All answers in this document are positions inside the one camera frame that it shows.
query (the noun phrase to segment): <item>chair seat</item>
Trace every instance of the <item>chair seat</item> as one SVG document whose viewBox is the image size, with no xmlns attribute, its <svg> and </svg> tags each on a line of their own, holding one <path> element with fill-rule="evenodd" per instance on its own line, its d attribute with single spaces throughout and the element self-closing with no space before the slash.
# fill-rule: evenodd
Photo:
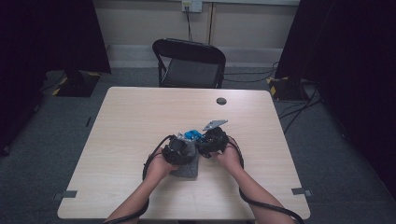
<svg viewBox="0 0 396 224">
<path fill-rule="evenodd" d="M 163 78 L 163 85 L 166 87 L 216 88 L 220 71 L 219 64 L 172 59 Z"/>
</svg>

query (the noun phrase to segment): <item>person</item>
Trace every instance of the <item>person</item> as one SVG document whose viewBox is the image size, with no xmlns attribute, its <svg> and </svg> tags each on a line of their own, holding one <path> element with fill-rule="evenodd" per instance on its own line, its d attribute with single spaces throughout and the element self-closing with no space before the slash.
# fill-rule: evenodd
<svg viewBox="0 0 396 224">
<path fill-rule="evenodd" d="M 269 203 L 279 207 L 283 205 L 265 188 L 257 183 L 241 166 L 239 156 L 233 144 L 227 144 L 223 153 L 212 152 L 211 156 L 215 158 L 219 164 L 224 167 L 228 173 L 235 179 L 239 188 L 244 194 L 257 202 Z M 172 165 L 163 158 L 160 148 L 156 156 L 148 167 L 146 178 L 137 187 L 137 189 L 106 219 L 105 222 L 119 217 L 125 217 L 139 211 L 146 203 L 149 195 L 160 182 L 166 178 L 173 170 L 178 169 L 177 166 Z M 262 208 L 256 205 L 249 205 L 259 224 L 291 224 L 294 223 L 293 219 L 283 213 L 273 211 L 270 209 Z M 123 223 L 135 224 L 138 222 L 138 217 L 127 220 Z"/>
</svg>

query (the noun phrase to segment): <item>chair backrest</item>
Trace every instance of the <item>chair backrest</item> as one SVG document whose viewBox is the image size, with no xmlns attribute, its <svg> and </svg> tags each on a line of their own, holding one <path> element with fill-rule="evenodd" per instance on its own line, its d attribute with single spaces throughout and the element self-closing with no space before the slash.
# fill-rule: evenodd
<svg viewBox="0 0 396 224">
<path fill-rule="evenodd" d="M 225 56 L 214 46 L 186 40 L 164 38 L 154 42 L 152 49 L 161 62 L 161 56 L 184 61 L 217 63 L 225 66 Z"/>
</svg>

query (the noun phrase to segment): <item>black folding chair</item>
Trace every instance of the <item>black folding chair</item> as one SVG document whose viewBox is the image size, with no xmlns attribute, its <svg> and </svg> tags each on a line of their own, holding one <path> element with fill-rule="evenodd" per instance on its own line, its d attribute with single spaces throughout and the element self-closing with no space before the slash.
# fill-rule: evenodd
<svg viewBox="0 0 396 224">
<path fill-rule="evenodd" d="M 160 87 L 221 88 L 226 59 L 216 47 L 165 38 L 155 41 L 152 49 L 158 59 Z M 167 67 L 163 58 L 171 59 Z"/>
</svg>

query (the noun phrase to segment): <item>wooden table top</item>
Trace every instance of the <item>wooden table top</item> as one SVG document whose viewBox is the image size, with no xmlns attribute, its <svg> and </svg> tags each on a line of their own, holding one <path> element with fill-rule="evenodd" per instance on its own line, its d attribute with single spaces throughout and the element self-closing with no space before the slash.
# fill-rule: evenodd
<svg viewBox="0 0 396 224">
<path fill-rule="evenodd" d="M 224 98 L 226 105 L 217 104 Z M 93 124 L 63 198 L 60 218 L 107 218 L 141 183 L 143 164 L 169 134 L 221 129 L 235 138 L 247 172 L 289 210 L 310 211 L 267 91 L 113 87 Z M 212 158 L 199 159 L 196 179 L 166 177 L 150 196 L 147 219 L 254 219 L 233 178 Z"/>
</svg>

